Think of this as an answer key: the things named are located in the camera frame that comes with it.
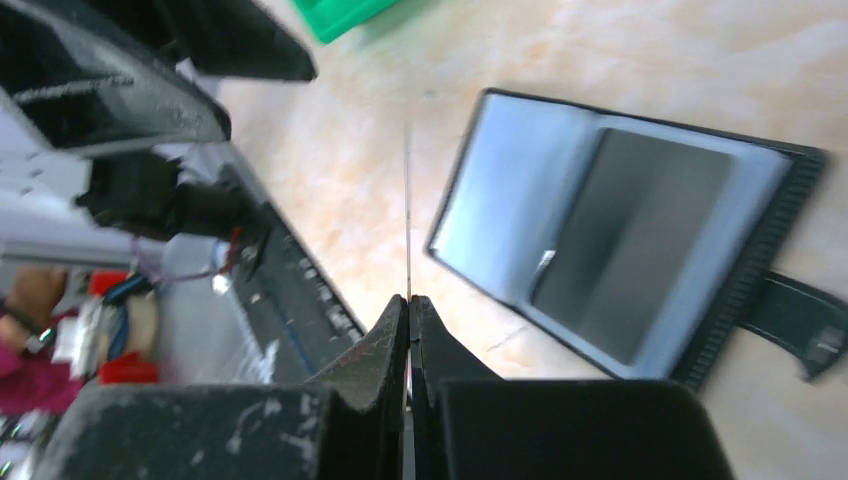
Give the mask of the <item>thin card seen edge-on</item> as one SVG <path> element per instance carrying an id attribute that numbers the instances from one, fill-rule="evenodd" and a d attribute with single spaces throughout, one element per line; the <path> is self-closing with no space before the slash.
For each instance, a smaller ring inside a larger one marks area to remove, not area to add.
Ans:
<path id="1" fill-rule="evenodd" d="M 412 298 L 412 240 L 411 240 L 411 150 L 412 150 L 412 124 L 410 121 L 404 123 L 404 150 L 403 150 L 403 179 L 404 179 L 404 233 L 405 233 L 405 271 L 406 271 L 406 299 Z"/>

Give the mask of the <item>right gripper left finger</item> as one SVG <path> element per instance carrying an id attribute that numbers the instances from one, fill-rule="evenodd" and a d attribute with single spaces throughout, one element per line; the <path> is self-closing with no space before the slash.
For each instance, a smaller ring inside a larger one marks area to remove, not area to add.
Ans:
<path id="1" fill-rule="evenodd" d="M 402 477 L 409 343 L 408 302 L 394 295 L 361 340 L 306 381 L 328 394 L 316 479 Z"/>

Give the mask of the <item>dark card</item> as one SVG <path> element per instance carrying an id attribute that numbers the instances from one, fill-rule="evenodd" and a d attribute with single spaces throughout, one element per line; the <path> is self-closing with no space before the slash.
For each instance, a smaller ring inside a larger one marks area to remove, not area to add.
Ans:
<path id="1" fill-rule="evenodd" d="M 532 305 L 633 364 L 735 165 L 726 153 L 605 130 Z"/>

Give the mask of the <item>black card holder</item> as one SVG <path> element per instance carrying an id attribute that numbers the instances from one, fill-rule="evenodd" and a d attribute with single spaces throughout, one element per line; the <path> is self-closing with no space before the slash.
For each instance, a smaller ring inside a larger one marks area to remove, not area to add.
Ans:
<path id="1" fill-rule="evenodd" d="M 606 373 L 699 389 L 739 328 L 815 381 L 847 304 L 773 268 L 824 150 L 489 88 L 427 254 Z"/>

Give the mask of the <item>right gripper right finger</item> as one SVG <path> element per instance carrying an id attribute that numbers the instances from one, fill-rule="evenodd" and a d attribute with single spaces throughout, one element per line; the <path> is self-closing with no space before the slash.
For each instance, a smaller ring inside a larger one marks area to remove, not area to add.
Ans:
<path id="1" fill-rule="evenodd" d="M 456 452 L 449 394 L 458 385 L 501 379 L 447 329 L 433 302 L 409 302 L 411 423 L 417 479 L 449 479 Z"/>

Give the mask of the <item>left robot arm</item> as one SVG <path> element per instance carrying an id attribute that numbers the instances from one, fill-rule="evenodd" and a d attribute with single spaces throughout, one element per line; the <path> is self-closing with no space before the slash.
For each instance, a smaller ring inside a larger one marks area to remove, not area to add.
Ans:
<path id="1" fill-rule="evenodd" d="M 183 178 L 167 146 L 226 145 L 227 111 L 179 67 L 310 82 L 307 48 L 253 1 L 5 1 L 1 252 L 114 265 L 122 233 L 236 241 L 244 189 Z"/>

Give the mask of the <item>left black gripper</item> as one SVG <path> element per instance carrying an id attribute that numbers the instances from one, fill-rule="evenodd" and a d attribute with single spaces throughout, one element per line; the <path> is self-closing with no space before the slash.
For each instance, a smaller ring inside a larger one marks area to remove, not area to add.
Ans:
<path id="1" fill-rule="evenodd" d="M 304 45 L 254 1 L 1 4 L 1 107 L 45 149 L 103 156 L 229 140 L 224 109 L 161 58 L 188 59 L 212 77 L 311 82 L 318 75 Z M 270 235 L 263 204 L 233 166 L 211 179 L 186 160 L 152 150 L 95 159 L 76 205 L 97 225 L 131 235 L 134 264 L 149 279 L 252 274 Z M 214 239 L 224 251 L 213 248 L 207 266 L 180 273 L 141 251 L 142 238 L 179 235 Z"/>

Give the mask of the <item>green plastic bin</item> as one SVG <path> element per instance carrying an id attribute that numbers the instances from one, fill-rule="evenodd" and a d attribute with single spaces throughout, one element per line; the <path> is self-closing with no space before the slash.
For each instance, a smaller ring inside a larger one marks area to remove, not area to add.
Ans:
<path id="1" fill-rule="evenodd" d="M 404 23 L 399 1 L 293 0 L 312 37 L 322 45 L 358 35 L 358 44 L 370 45 Z"/>

